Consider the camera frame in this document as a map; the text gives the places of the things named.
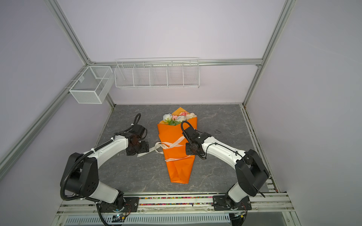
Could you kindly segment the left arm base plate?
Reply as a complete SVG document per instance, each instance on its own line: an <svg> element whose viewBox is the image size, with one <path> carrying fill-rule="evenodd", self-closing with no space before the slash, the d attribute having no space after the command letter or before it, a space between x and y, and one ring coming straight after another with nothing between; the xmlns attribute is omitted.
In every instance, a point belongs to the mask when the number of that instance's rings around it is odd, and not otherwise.
<svg viewBox="0 0 362 226"><path fill-rule="evenodd" d="M99 204L101 213L136 212L140 198L137 196L126 196L118 198L114 203L101 202Z"/></svg>

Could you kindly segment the white fake rose stem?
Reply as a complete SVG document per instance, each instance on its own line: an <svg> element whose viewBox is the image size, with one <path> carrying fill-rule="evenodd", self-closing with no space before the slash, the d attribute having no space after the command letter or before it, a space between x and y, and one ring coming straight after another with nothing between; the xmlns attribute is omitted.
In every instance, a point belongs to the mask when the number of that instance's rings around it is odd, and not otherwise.
<svg viewBox="0 0 362 226"><path fill-rule="evenodd" d="M169 124L173 120L173 116L171 114L163 115L163 122Z"/></svg>

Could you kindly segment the cream fake rose stem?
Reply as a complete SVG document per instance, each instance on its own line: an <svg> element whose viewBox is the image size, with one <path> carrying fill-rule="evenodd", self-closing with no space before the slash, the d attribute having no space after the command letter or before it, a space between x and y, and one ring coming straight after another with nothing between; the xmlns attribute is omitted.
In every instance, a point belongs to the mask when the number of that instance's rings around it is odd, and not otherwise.
<svg viewBox="0 0 362 226"><path fill-rule="evenodd" d="M192 118L195 118L197 117L194 113L190 113L190 114L187 114L186 115L186 119L189 120L189 119L192 119Z"/></svg>

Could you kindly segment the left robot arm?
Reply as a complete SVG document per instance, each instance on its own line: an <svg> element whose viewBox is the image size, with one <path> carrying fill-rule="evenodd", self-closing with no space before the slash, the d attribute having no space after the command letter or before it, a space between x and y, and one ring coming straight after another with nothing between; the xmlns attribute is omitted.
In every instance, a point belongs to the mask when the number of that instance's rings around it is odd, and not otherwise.
<svg viewBox="0 0 362 226"><path fill-rule="evenodd" d="M140 118L141 114L137 114L130 128L115 133L104 144L88 152L69 156L60 181L62 200L84 198L97 205L105 204L114 212L121 212L126 208L123 192L100 182L99 167L122 151L128 156L150 151L149 144L145 141L148 131L139 124Z"/></svg>

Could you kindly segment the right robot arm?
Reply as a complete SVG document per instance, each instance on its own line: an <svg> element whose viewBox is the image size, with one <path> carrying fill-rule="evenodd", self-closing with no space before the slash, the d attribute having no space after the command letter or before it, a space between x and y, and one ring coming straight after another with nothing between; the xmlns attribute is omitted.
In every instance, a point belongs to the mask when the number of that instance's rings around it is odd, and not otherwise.
<svg viewBox="0 0 362 226"><path fill-rule="evenodd" d="M214 206L221 209L236 210L240 206L246 208L248 198L260 192L270 173L259 154L232 148L208 133L200 134L193 127L182 130L186 138L186 153L197 155L205 160L212 155L230 165L236 172L237 183L233 185L221 199L214 201Z"/></svg>

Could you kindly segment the orange wrapping paper sheet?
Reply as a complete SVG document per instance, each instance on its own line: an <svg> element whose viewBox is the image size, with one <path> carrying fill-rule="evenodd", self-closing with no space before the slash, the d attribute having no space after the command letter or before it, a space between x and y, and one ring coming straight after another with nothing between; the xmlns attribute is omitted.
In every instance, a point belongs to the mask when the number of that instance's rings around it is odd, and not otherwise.
<svg viewBox="0 0 362 226"><path fill-rule="evenodd" d="M160 146L172 183L187 184L190 179L195 156L186 154L187 139L182 131L182 128L187 129L189 124L196 129L197 116L180 107L172 114L164 115L157 125Z"/></svg>

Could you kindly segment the white printed ribbon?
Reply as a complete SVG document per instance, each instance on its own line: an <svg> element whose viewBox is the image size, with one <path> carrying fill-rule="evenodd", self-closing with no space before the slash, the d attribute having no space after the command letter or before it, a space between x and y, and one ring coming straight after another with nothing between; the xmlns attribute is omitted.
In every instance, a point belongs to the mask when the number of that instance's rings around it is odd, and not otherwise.
<svg viewBox="0 0 362 226"><path fill-rule="evenodd" d="M180 137L178 140L176 140L174 143L170 143L170 142L157 142L152 148L149 149L149 152L147 153L139 153L137 155L137 157L142 157L142 156L145 156L146 154L148 153L151 153L153 151L155 151L156 153L158 154L164 154L163 151L158 151L159 148L162 148L162 149L172 149L172 148L175 148L175 147L184 147L185 145L180 145L180 143L182 141L185 140L185 137L182 136Z"/></svg>

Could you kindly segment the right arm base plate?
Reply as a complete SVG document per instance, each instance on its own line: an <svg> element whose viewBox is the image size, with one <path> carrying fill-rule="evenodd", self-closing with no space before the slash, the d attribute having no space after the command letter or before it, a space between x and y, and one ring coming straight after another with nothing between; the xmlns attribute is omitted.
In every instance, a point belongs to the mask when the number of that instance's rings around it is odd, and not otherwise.
<svg viewBox="0 0 362 226"><path fill-rule="evenodd" d="M252 210L249 196L235 202L227 195L214 195L212 206L215 211L249 211Z"/></svg>

